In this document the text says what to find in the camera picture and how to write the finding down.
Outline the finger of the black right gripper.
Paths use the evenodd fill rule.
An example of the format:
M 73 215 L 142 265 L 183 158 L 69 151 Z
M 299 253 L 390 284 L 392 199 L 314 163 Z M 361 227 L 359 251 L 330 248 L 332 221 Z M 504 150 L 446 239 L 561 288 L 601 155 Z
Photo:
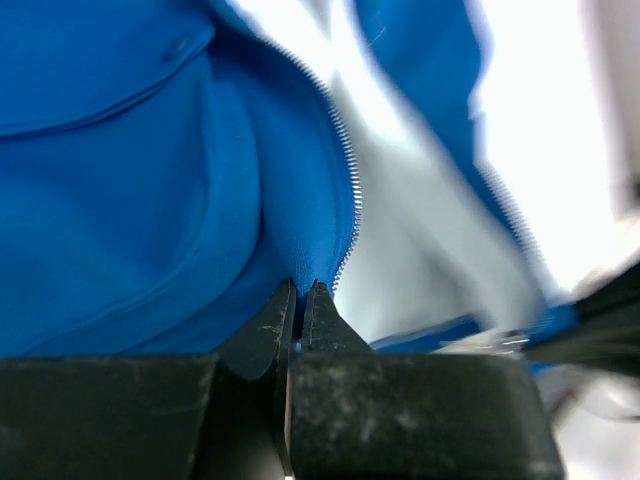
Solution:
M 639 373 L 639 266 L 574 304 L 578 324 L 528 349 L 535 362 Z

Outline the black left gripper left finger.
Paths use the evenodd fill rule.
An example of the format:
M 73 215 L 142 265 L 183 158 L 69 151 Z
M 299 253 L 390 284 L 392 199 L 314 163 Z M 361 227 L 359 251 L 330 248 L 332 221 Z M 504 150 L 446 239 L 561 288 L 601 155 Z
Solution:
M 219 356 L 247 380 L 286 374 L 297 312 L 293 281 L 280 283 L 263 310 L 219 347 Z

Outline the blue zip-up jacket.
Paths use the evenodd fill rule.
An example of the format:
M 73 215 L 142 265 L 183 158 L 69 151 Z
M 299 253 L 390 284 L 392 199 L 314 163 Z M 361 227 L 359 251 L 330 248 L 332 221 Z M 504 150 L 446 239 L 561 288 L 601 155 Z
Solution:
M 214 349 L 292 279 L 385 352 L 576 322 L 475 160 L 462 1 L 5 1 L 1 354 Z

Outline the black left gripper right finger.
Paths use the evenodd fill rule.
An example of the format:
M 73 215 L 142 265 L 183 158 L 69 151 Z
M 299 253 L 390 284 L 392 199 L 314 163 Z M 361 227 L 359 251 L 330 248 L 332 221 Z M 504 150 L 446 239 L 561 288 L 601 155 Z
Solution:
M 340 316 L 328 285 L 316 281 L 306 298 L 298 355 L 350 356 L 372 354 L 373 349 Z

